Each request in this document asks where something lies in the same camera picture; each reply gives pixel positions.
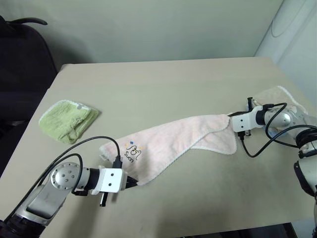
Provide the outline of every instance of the green towel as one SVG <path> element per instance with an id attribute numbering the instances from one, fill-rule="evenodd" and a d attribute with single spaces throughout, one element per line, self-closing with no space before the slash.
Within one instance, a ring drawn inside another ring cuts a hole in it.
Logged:
<path id="1" fill-rule="evenodd" d="M 96 119 L 99 111 L 70 100 L 51 106 L 40 118 L 42 131 L 66 144 L 73 144 Z"/>

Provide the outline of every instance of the cable connector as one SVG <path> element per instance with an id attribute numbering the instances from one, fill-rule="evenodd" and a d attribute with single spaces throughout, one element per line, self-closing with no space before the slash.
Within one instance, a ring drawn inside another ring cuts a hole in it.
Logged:
<path id="1" fill-rule="evenodd" d="M 112 164 L 113 169 L 122 169 L 122 161 L 121 161 L 121 156 L 117 155 L 115 157 L 115 160 Z"/>
<path id="2" fill-rule="evenodd" d="M 238 132 L 238 137 L 240 138 L 240 140 L 244 140 L 244 136 L 246 135 L 245 131 L 240 131 Z"/>
<path id="3" fill-rule="evenodd" d="M 73 192 L 75 196 L 87 196 L 88 195 L 88 190 L 83 190 L 83 191 L 75 191 Z"/>
<path id="4" fill-rule="evenodd" d="M 266 112 L 269 108 L 274 108 L 275 107 L 275 104 L 264 104 L 263 106 L 263 110 Z"/>

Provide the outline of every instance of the pink towel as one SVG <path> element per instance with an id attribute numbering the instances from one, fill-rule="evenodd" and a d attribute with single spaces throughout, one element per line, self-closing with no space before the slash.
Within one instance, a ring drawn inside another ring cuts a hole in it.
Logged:
<path id="1" fill-rule="evenodd" d="M 129 176 L 144 185 L 162 173 L 189 149 L 211 150 L 231 155 L 236 141 L 230 118 L 207 115 L 185 118 L 128 135 L 117 142 L 123 166 Z M 112 143 L 100 147 L 101 157 L 111 162 L 116 157 Z"/>

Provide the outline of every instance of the black cable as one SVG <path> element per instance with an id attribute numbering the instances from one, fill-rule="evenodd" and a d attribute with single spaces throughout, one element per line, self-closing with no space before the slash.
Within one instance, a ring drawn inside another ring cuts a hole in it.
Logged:
<path id="1" fill-rule="evenodd" d="M 94 136 L 94 137 L 88 138 L 88 139 L 86 139 L 86 140 L 83 140 L 83 141 L 81 141 L 81 142 L 79 142 L 79 143 L 77 143 L 77 144 L 75 144 L 75 145 L 69 147 L 67 150 L 65 150 L 63 153 L 61 153 L 60 156 L 58 156 L 55 160 L 53 160 L 53 162 L 47 167 L 47 169 L 46 169 L 45 172 L 43 173 L 43 175 L 45 175 L 45 177 L 43 177 L 43 178 L 41 179 L 39 185 L 41 185 L 41 184 L 43 183 L 43 181 L 45 180 L 46 176 L 50 173 L 50 168 L 51 168 L 51 167 L 55 167 L 54 164 L 55 164 L 62 156 L 64 156 L 64 155 L 65 155 L 66 153 L 68 153 L 70 150 L 74 149 L 75 147 L 77 147 L 77 146 L 79 146 L 79 145 L 81 145 L 81 144 L 83 144 L 83 143 L 85 143 L 85 142 L 87 142 L 87 141 L 94 140 L 94 139 L 101 139 L 101 138 L 102 138 L 102 139 L 111 140 L 111 141 L 115 144 L 115 146 L 116 146 L 116 148 L 117 148 L 118 156 L 120 156 L 120 148 L 119 148 L 119 145 L 118 145 L 118 143 L 117 143 L 114 139 L 112 139 L 111 137 L 108 137 L 108 136 Z"/>
<path id="2" fill-rule="evenodd" d="M 76 183 L 75 185 L 73 186 L 72 190 L 71 190 L 71 193 L 72 194 L 75 194 L 75 189 L 77 188 L 78 184 L 79 184 L 79 181 L 80 181 L 80 178 L 81 178 L 81 175 L 83 173 L 83 168 L 84 168 L 84 165 L 83 165 L 83 159 L 81 158 L 81 156 L 79 154 L 78 155 L 78 159 L 79 159 L 79 173 L 78 173 L 78 176 L 77 176 L 77 180 L 76 180 Z"/>
<path id="3" fill-rule="evenodd" d="M 45 178 L 47 177 L 47 175 L 51 172 L 51 170 L 57 165 L 59 164 L 61 161 L 64 160 L 64 158 L 61 158 L 62 156 L 64 156 L 66 153 L 68 153 L 70 150 L 74 149 L 75 147 L 87 142 L 87 141 L 90 141 L 90 140 L 94 140 L 94 139 L 108 139 L 108 140 L 111 140 L 115 145 L 116 145 L 116 148 L 117 148 L 117 157 L 116 157 L 116 160 L 120 159 L 120 148 L 119 148 L 119 145 L 118 143 L 112 139 L 111 137 L 108 137 L 108 136 L 94 136 L 94 137 L 91 137 L 91 138 L 88 138 L 86 140 L 83 140 L 71 147 L 69 147 L 67 150 L 65 150 L 63 153 L 61 153 L 56 159 L 53 160 L 53 162 L 44 170 L 44 172 L 39 176 L 39 178 L 35 181 L 35 183 L 31 186 L 31 188 L 28 190 L 28 192 L 24 195 L 24 197 L 21 199 L 21 201 L 18 203 L 18 205 L 16 205 L 16 207 L 12 210 L 12 212 L 7 216 L 7 218 L 3 221 L 4 223 L 7 223 L 7 221 L 14 215 L 14 213 L 16 212 L 16 210 L 19 208 L 19 206 L 21 206 L 21 204 L 26 200 L 26 198 L 31 194 L 31 192 L 34 190 L 34 188 L 38 185 L 40 186 L 43 181 L 45 180 Z"/>
<path id="4" fill-rule="evenodd" d="M 303 127 L 306 127 L 306 128 L 313 128 L 313 129 L 317 129 L 317 126 L 313 126 L 313 125 L 294 125 L 294 126 L 291 126 L 289 128 L 286 128 L 284 130 L 282 130 L 281 132 L 279 132 L 278 134 L 276 134 L 274 137 L 272 137 L 256 154 L 254 155 L 251 155 L 245 144 L 244 144 L 244 138 L 243 137 L 240 137 L 241 139 L 241 143 L 242 143 L 242 146 L 243 146 L 243 149 L 245 150 L 245 152 L 247 153 L 248 156 L 250 156 L 251 158 L 254 158 L 256 156 L 258 156 L 266 147 L 269 146 L 270 143 L 272 143 L 276 138 L 280 137 L 282 134 L 284 134 L 285 132 L 289 131 L 289 130 L 292 130 L 292 129 L 296 129 L 296 128 L 303 128 Z"/>
<path id="5" fill-rule="evenodd" d="M 281 106 L 283 105 L 273 116 L 272 118 L 268 121 L 268 123 L 266 124 L 266 127 L 265 127 L 265 134 L 267 135 L 267 137 L 269 139 L 272 139 L 272 137 L 269 135 L 268 133 L 268 128 L 269 128 L 269 125 L 271 124 L 271 122 L 277 117 L 278 114 L 281 113 L 281 111 L 283 111 L 286 106 L 287 106 L 287 103 L 279 103 L 279 104 L 275 104 L 274 106 Z M 286 146 L 290 146 L 290 147 L 294 147 L 294 148 L 298 148 L 297 145 L 292 145 L 292 144 L 288 144 L 288 143 L 285 143 L 285 142 L 282 142 L 282 141 L 279 141 L 279 140 L 274 140 L 274 142 L 278 143 L 278 144 L 281 144 L 281 145 L 286 145 Z"/>

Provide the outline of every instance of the black chair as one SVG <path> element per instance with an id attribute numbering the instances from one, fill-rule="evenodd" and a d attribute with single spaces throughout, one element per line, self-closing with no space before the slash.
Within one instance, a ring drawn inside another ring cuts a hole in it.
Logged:
<path id="1" fill-rule="evenodd" d="M 29 22 L 47 25 L 38 18 L 0 16 L 0 176 L 57 74 L 43 37 L 23 25 Z"/>

